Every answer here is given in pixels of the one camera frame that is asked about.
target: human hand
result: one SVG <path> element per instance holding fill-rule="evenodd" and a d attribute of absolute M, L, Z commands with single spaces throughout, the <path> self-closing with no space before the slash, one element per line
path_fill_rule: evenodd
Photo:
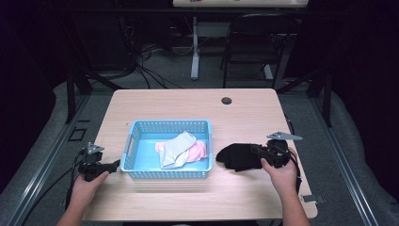
<path fill-rule="evenodd" d="M 296 152 L 292 148 L 288 148 L 295 156 Z M 263 169 L 269 173 L 271 181 L 280 196 L 284 194 L 296 193 L 296 167 L 292 160 L 282 168 L 275 169 L 264 159 L 261 159 Z"/>
<path fill-rule="evenodd" d="M 85 181 L 85 175 L 80 174 L 73 184 L 70 206 L 76 211 L 85 212 L 94 198 L 97 188 L 108 177 L 105 171 L 91 182 Z"/>

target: floor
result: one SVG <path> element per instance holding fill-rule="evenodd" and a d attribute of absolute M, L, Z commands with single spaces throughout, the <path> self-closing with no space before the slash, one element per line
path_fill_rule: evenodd
<path fill-rule="evenodd" d="M 127 89 L 209 89 L 221 88 L 222 72 L 220 40 L 202 40 L 200 46 L 199 79 L 190 79 L 192 52 L 190 46 L 176 46 L 165 51 L 156 46 L 147 54 L 143 67 L 150 69 L 144 75 L 134 72 L 112 79 Z M 243 75 L 254 72 L 253 68 L 231 68 Z M 116 73 L 102 73 L 112 78 Z M 278 87 L 285 84 L 279 78 Z M 83 96 L 76 91 L 77 114 L 70 124 L 67 119 L 66 85 L 55 88 L 56 107 L 52 118 L 43 129 L 40 138 L 28 157 L 0 196 L 2 209 L 0 225 L 54 225 L 63 213 L 62 202 L 68 180 L 62 179 L 49 190 L 37 205 L 35 199 L 50 187 L 70 166 L 76 152 L 89 141 L 95 140 L 101 126 L 112 90 L 95 80 L 90 80 L 94 91 Z M 229 88 L 269 88 L 264 83 L 229 83 Z M 397 225 L 399 205 L 378 184 L 373 173 L 364 163 L 361 139 L 340 98 L 333 95 L 331 104 L 332 128 L 326 127 L 320 118 L 319 99 L 306 96 L 308 84 L 302 84 L 279 99 L 284 113 L 304 137 L 295 143 L 307 173 L 311 190 L 325 202 L 317 204 L 319 214 L 311 220 L 313 225 Z M 80 141 L 70 141 L 75 128 L 86 133 Z M 277 225 L 279 221 L 262 219 L 260 225 Z M 121 225 L 121 222 L 85 222 L 84 225 Z"/>

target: table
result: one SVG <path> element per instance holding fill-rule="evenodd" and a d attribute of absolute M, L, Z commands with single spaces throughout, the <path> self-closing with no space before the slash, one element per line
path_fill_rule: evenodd
<path fill-rule="evenodd" d="M 229 97 L 230 105 L 221 99 Z M 237 143 L 265 144 L 266 135 L 289 133 L 272 89 L 123 89 L 112 97 L 95 144 L 105 148 L 103 163 L 122 157 L 135 120 L 207 119 L 213 131 L 214 158 Z M 295 148 L 288 140 L 289 146 Z M 299 196 L 311 195 L 302 170 Z M 308 218 L 314 203 L 302 203 Z M 262 169 L 235 172 L 214 160 L 207 179 L 133 180 L 112 173 L 99 187 L 84 220 L 190 221 L 281 218 L 279 196 Z"/>
<path fill-rule="evenodd" d="M 173 0 L 173 7 L 187 8 L 305 8 L 309 0 Z"/>
<path fill-rule="evenodd" d="M 308 0 L 173 0 L 173 7 L 176 8 L 305 8 L 308 5 Z M 218 25 L 221 27 L 224 36 L 227 34 L 229 24 Z M 193 20 L 193 63 L 191 66 L 191 79 L 197 80 L 199 78 L 200 67 L 200 51 L 199 51 L 199 24 L 197 17 Z"/>

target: fabric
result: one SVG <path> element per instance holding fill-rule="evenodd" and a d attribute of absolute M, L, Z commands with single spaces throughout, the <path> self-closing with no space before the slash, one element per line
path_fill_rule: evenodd
<path fill-rule="evenodd" d="M 157 142 L 155 143 L 155 150 L 159 153 L 161 150 L 164 149 L 166 142 Z M 208 157 L 208 154 L 206 153 L 206 144 L 203 141 L 197 140 L 196 143 L 191 146 L 186 153 L 182 153 L 179 155 L 177 158 L 176 162 L 179 162 L 180 164 L 177 164 L 175 162 L 175 167 L 177 165 L 182 165 L 184 163 L 189 163 L 189 162 L 195 162 L 195 161 L 200 161 L 202 158 Z"/>
<path fill-rule="evenodd" d="M 186 131 L 167 142 L 155 143 L 155 150 L 160 156 L 161 169 L 178 168 L 186 162 L 207 157 L 205 142 L 197 140 Z"/>
<path fill-rule="evenodd" d="M 251 151 L 251 144 L 233 143 L 217 154 L 216 161 L 224 163 L 226 169 L 235 171 L 262 168 L 258 155 Z"/>

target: blue plastic basket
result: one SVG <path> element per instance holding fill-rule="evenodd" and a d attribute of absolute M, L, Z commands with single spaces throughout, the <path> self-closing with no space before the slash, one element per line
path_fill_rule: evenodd
<path fill-rule="evenodd" d="M 173 139 L 183 131 L 205 142 L 208 157 L 179 168 L 161 169 L 155 143 Z M 205 179 L 212 165 L 212 129 L 207 120 L 134 121 L 120 161 L 121 170 L 133 179 Z"/>

